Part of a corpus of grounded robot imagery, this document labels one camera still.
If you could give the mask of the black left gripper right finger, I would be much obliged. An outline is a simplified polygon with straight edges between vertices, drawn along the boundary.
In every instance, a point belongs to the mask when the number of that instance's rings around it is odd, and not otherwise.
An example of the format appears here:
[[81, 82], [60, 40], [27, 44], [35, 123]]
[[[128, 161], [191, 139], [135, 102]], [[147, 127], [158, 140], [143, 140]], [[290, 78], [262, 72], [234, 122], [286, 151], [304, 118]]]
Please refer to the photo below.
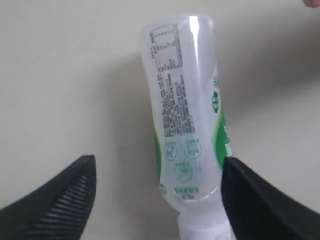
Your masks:
[[226, 157], [221, 198], [237, 240], [318, 240], [320, 214], [289, 197], [236, 157]]

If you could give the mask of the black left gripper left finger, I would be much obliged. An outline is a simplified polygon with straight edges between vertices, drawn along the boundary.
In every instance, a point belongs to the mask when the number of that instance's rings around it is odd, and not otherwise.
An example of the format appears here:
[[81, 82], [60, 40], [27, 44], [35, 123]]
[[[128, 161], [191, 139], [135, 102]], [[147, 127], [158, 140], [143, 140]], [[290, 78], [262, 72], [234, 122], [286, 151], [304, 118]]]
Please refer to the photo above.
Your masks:
[[96, 158], [83, 155], [0, 210], [2, 240], [79, 240], [96, 198]]

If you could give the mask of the person's open hand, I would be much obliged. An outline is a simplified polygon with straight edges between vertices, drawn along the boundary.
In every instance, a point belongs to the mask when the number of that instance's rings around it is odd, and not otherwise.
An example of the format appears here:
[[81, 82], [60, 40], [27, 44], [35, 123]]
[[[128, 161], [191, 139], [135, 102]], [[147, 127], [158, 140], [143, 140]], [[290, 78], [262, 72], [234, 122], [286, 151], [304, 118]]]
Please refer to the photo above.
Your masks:
[[320, 0], [303, 0], [303, 3], [309, 8], [320, 7]]

